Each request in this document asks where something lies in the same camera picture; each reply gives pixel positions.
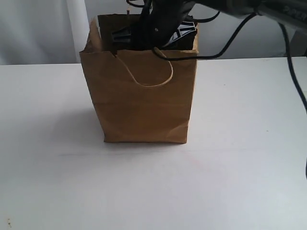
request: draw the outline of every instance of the brown paper bag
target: brown paper bag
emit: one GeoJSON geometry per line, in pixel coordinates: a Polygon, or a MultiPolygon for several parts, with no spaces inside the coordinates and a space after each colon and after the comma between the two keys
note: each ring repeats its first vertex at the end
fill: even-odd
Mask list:
{"type": "MultiPolygon", "coordinates": [[[[137,20],[136,15],[101,15],[101,37],[92,21],[80,52],[88,89],[106,142],[186,143],[197,61],[168,62],[150,50],[112,44],[111,33],[137,20]]],[[[162,51],[167,57],[195,56],[162,51]]]]}

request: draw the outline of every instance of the paper bag handle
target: paper bag handle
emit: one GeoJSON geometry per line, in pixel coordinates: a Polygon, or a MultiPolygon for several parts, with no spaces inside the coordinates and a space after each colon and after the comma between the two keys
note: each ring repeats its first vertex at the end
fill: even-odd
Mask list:
{"type": "MultiPolygon", "coordinates": [[[[156,49],[156,51],[159,52],[160,55],[162,55],[162,56],[164,56],[164,57],[166,58],[166,56],[164,55],[164,53],[162,53],[161,50],[156,49]]],[[[168,83],[172,80],[173,75],[174,75],[174,69],[173,69],[172,63],[171,63],[170,61],[165,61],[165,62],[167,62],[167,63],[169,64],[169,66],[170,66],[170,68],[171,68],[171,75],[169,76],[169,78],[166,79],[164,82],[162,82],[162,83],[160,83],[160,84],[157,84],[157,85],[143,85],[143,84],[139,83],[139,82],[135,79],[135,77],[134,77],[133,74],[131,73],[131,71],[130,71],[129,67],[126,65],[126,63],[125,63],[121,58],[119,58],[118,56],[116,56],[116,58],[117,58],[117,59],[123,64],[123,66],[126,68],[126,70],[128,71],[129,75],[131,76],[132,80],[133,80],[136,84],[138,84],[138,85],[140,85],[140,86],[142,86],[142,87],[144,87],[144,88],[156,88],[156,87],[164,86],[164,85],[168,84],[168,83]]]]}

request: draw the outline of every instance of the white tabletop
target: white tabletop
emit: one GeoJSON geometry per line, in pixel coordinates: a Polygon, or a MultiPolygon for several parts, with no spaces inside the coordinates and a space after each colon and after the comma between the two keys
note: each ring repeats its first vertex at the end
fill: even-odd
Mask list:
{"type": "Polygon", "coordinates": [[[307,229],[285,58],[199,62],[186,145],[103,143],[80,65],[0,66],[0,106],[0,230],[307,229]]]}

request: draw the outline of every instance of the black cable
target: black cable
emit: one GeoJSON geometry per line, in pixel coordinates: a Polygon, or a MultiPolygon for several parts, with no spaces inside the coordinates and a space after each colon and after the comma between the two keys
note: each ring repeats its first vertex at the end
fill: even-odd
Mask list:
{"type": "Polygon", "coordinates": [[[209,60],[209,59],[216,59],[219,58],[220,56],[222,56],[227,49],[230,47],[230,45],[232,44],[232,42],[234,41],[234,39],[236,38],[236,36],[239,34],[239,32],[241,31],[241,29],[244,27],[244,25],[251,20],[252,18],[254,18],[256,16],[255,13],[250,14],[247,18],[245,18],[243,20],[243,22],[241,22],[241,24],[238,26],[238,28],[236,29],[236,31],[233,33],[233,35],[231,36],[231,38],[229,39],[229,41],[226,43],[226,45],[224,46],[224,48],[222,49],[221,52],[219,52],[216,55],[212,55],[212,56],[192,56],[192,57],[175,57],[175,58],[169,58],[169,57],[164,57],[162,55],[160,55],[159,53],[156,52],[155,48],[152,48],[152,52],[159,58],[165,60],[165,61],[183,61],[183,60],[192,60],[192,59],[205,59],[205,60],[209,60]]]}
{"type": "Polygon", "coordinates": [[[296,74],[295,74],[295,71],[294,71],[294,67],[293,67],[293,62],[292,62],[292,57],[291,57],[291,52],[290,52],[289,36],[288,36],[288,33],[287,33],[285,26],[281,23],[279,23],[279,26],[282,29],[284,41],[285,41],[285,44],[286,44],[286,55],[287,55],[288,66],[289,66],[291,78],[292,78],[294,86],[296,87],[296,90],[297,90],[297,92],[298,92],[298,94],[299,94],[299,96],[300,96],[300,98],[303,102],[304,108],[305,108],[306,113],[307,113],[307,100],[306,100],[306,97],[304,96],[304,93],[302,91],[301,86],[298,83],[298,80],[297,80],[297,77],[296,77],[296,74]]]}
{"type": "Polygon", "coordinates": [[[188,21],[188,22],[194,22],[194,23],[209,23],[209,22],[212,22],[214,19],[216,19],[219,15],[220,15],[220,11],[218,11],[218,13],[215,15],[215,16],[213,16],[213,17],[211,17],[211,18],[206,18],[206,19],[194,19],[194,18],[192,18],[191,16],[188,16],[187,18],[186,18],[186,20],[188,21]]]}
{"type": "Polygon", "coordinates": [[[136,1],[136,0],[126,0],[126,3],[130,6],[136,7],[136,8],[143,8],[145,5],[138,5],[138,4],[134,4],[132,3],[132,1],[136,1]]]}

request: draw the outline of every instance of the white curtain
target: white curtain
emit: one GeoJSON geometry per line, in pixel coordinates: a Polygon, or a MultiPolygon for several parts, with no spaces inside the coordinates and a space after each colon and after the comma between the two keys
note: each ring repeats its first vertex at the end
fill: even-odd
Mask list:
{"type": "MultiPolygon", "coordinates": [[[[125,0],[1,0],[0,65],[79,62],[88,21],[98,14],[125,13],[125,0]]],[[[197,6],[197,18],[214,10],[197,6]]],[[[218,53],[241,20],[220,15],[200,26],[200,53],[218,53]]],[[[256,18],[249,22],[222,58],[278,57],[284,53],[276,22],[256,18]]]]}

